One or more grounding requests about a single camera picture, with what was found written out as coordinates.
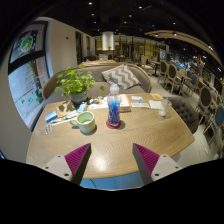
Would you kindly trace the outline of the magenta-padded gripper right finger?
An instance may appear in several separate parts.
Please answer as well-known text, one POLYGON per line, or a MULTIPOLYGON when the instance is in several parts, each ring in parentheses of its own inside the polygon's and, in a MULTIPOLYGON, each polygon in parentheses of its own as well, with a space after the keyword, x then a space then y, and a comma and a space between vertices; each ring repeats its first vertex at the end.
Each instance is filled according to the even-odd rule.
POLYGON ((133 144, 132 153, 144 185, 150 184, 182 169, 182 167, 167 154, 158 155, 150 149, 136 143, 133 144))

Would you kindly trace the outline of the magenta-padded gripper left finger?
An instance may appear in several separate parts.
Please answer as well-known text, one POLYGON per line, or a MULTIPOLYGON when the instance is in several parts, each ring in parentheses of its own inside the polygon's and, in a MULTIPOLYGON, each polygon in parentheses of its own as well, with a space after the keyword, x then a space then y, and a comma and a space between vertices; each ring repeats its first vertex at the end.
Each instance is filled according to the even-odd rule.
POLYGON ((71 151, 67 155, 56 155, 43 166, 43 169, 79 185, 82 181, 90 155, 91 144, 88 143, 71 151))

